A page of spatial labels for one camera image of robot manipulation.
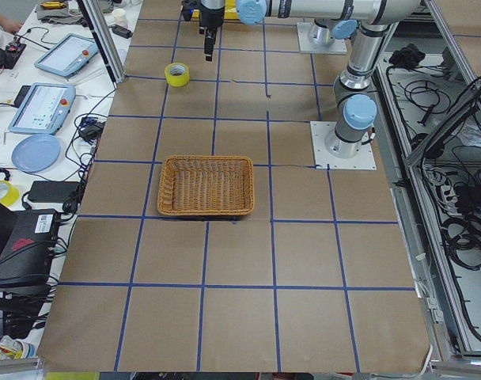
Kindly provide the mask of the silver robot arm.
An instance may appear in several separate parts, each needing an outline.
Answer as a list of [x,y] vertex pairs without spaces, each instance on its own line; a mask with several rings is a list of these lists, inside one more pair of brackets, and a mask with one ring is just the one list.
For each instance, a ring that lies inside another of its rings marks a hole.
[[358,27],[348,64],[334,84],[338,120],[326,145],[339,158],[352,158],[358,153],[364,134],[377,117],[377,104],[367,90],[397,25],[361,23]]
[[[409,16],[418,1],[237,1],[238,19],[246,25],[257,25],[266,17],[311,17],[333,21],[357,20],[368,25],[391,25]],[[181,14],[190,20],[199,11],[199,33],[204,36],[206,61],[213,59],[218,29],[225,19],[224,1],[183,1]]]

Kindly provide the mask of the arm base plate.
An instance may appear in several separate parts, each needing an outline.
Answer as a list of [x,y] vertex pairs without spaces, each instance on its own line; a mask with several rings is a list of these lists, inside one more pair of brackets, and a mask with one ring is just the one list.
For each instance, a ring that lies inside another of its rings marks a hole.
[[335,39],[329,28],[316,25],[314,22],[298,22],[297,37],[300,53],[345,55],[345,40]]
[[376,170],[366,132],[359,142],[344,142],[335,133],[336,122],[310,123],[314,165],[318,169]]

